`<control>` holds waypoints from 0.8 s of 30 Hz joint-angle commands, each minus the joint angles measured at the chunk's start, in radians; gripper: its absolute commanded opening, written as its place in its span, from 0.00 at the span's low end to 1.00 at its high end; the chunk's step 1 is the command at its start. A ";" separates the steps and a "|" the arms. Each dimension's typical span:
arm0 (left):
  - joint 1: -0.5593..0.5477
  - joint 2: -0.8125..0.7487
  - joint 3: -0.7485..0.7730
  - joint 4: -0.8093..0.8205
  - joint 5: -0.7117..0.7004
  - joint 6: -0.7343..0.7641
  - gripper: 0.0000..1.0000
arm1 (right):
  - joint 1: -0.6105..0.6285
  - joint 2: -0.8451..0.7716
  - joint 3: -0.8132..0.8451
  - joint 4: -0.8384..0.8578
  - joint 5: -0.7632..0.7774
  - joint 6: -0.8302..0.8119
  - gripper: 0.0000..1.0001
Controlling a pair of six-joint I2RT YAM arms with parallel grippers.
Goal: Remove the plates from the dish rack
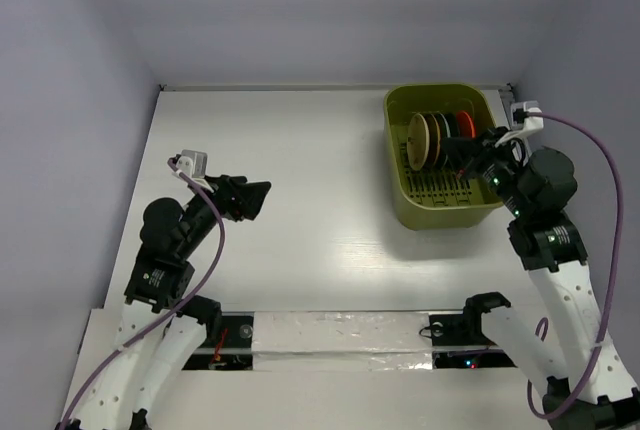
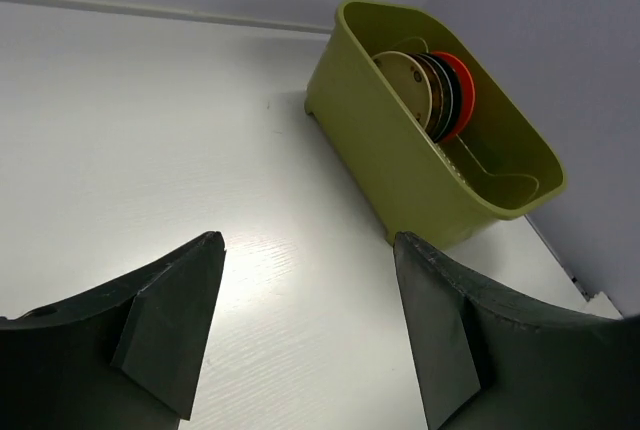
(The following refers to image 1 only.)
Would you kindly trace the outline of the orange plastic plate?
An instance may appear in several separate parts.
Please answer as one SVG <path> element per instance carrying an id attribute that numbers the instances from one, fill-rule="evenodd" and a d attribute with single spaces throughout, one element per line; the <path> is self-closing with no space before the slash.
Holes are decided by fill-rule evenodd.
<path id="1" fill-rule="evenodd" d="M 470 114 L 466 111 L 459 111 L 455 114 L 456 122 L 459 128 L 459 135 L 464 138 L 475 138 L 476 128 Z"/>

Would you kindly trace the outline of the yellow rimmed dark plate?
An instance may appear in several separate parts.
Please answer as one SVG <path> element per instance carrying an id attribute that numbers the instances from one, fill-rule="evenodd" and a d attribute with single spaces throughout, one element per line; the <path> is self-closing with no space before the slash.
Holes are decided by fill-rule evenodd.
<path id="1" fill-rule="evenodd" d="M 441 131 L 437 119 L 433 114 L 427 113 L 425 116 L 429 132 L 429 151 L 426 163 L 430 168 L 436 169 L 440 158 L 440 138 Z"/>

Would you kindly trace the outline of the beige wooden plate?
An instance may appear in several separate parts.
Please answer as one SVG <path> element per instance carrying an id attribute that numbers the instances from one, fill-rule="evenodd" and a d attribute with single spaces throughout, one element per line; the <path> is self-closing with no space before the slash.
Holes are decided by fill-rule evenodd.
<path id="1" fill-rule="evenodd" d="M 420 171 L 426 164 L 430 147 L 429 127 L 425 117 L 416 113 L 412 116 L 406 139 L 407 156 L 413 171 Z"/>

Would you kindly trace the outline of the black plate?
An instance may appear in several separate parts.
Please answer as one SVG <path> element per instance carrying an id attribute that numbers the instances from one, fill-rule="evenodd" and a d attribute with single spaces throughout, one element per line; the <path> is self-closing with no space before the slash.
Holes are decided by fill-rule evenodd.
<path id="1" fill-rule="evenodd" d="M 457 119 L 455 117 L 454 114 L 452 113 L 445 113 L 444 114 L 444 118 L 447 122 L 447 126 L 449 129 L 449 137 L 450 138 L 457 138 L 460 136 L 460 130 L 459 130 L 459 126 L 457 123 Z"/>

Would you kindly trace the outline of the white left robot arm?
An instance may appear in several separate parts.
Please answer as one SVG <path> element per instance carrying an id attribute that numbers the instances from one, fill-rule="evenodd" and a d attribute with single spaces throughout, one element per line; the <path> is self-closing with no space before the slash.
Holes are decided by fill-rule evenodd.
<path id="1" fill-rule="evenodd" d="M 221 305 L 190 284 L 189 259 L 213 228 L 255 219 L 271 184 L 221 175 L 188 185 L 194 195 L 186 205 L 160 198 L 146 207 L 113 348 L 58 428 L 150 428 L 194 351 L 225 340 Z"/>

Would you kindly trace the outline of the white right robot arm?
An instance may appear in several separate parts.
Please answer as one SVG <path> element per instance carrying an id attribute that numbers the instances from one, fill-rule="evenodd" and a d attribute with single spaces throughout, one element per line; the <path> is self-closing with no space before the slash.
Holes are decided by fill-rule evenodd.
<path id="1" fill-rule="evenodd" d="M 500 293 L 468 298 L 460 318 L 470 341 L 497 344 L 540 397 L 534 414 L 553 429 L 627 429 L 639 422 L 639 386 L 604 328 L 588 256 L 564 208 L 577 190 L 572 161 L 542 148 L 526 161 L 513 154 L 504 127 L 476 138 L 445 138 L 441 150 L 460 179 L 482 179 L 511 212 L 509 240 L 546 310 L 541 328 L 556 332 L 552 349 L 530 331 Z"/>

